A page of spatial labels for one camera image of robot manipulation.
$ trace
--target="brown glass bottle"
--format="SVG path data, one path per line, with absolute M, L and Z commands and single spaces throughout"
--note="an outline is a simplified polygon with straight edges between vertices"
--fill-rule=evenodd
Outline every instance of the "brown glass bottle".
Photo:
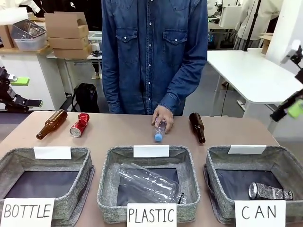
M 42 140 L 50 132 L 58 129 L 67 118 L 65 110 L 58 110 L 46 122 L 42 130 L 37 134 L 37 139 Z
M 198 140 L 200 143 L 205 143 L 205 137 L 204 137 L 204 125 L 202 123 L 200 114 L 198 113 L 191 113 L 189 116 L 190 123 L 193 127 L 194 133 L 197 135 Z

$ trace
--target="floor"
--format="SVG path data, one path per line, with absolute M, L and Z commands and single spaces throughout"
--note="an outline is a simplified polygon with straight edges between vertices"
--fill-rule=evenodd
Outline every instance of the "floor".
M 97 88 L 98 93 L 98 105 L 101 113 L 108 113 L 108 106 L 103 94 L 102 80 L 91 79 L 94 74 L 92 65 L 90 64 L 78 64 L 76 79 L 78 83 L 92 83 Z M 186 99 L 186 105 L 184 109 L 184 116 L 189 116 L 192 112 L 197 112 L 201 116 L 208 116 L 214 97 L 214 91 L 217 85 L 218 73 L 215 69 L 206 64 L 200 84 L 198 88 Z M 219 101 L 215 107 L 215 116 L 227 115 L 229 117 L 242 117 L 243 110 L 238 106 L 236 100 L 242 97 L 232 90 L 225 89 L 220 92 Z M 71 104 L 71 97 L 63 104 L 62 108 L 67 109 Z M 16 113 L 0 113 L 0 142 L 5 139 L 26 117 L 28 114 L 16 114 Z M 289 148 L 303 161 L 303 155 L 301 155 L 301 147 L 303 143 L 287 143 L 281 142 L 282 146 Z

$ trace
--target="black mesh basket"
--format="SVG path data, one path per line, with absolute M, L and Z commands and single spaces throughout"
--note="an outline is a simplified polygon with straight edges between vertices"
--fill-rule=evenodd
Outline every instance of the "black mesh basket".
M 13 39 L 34 39 L 45 32 L 42 27 L 26 19 L 13 24 L 11 36 Z

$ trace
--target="pocket flap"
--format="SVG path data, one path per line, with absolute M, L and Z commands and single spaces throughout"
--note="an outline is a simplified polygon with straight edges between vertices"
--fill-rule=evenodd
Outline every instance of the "pocket flap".
M 180 43 L 187 41 L 187 31 L 175 30 L 175 29 L 165 29 L 163 31 L 163 39 L 174 45 L 178 45 Z
M 116 37 L 124 43 L 137 38 L 138 30 L 136 28 L 117 28 Z

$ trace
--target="blue bottle cap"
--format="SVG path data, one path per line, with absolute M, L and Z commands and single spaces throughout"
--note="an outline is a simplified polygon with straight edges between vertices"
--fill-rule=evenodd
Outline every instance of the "blue bottle cap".
M 156 134 L 156 135 L 155 135 L 155 141 L 156 141 L 156 142 L 162 142 L 162 135 L 159 134 L 159 133 Z

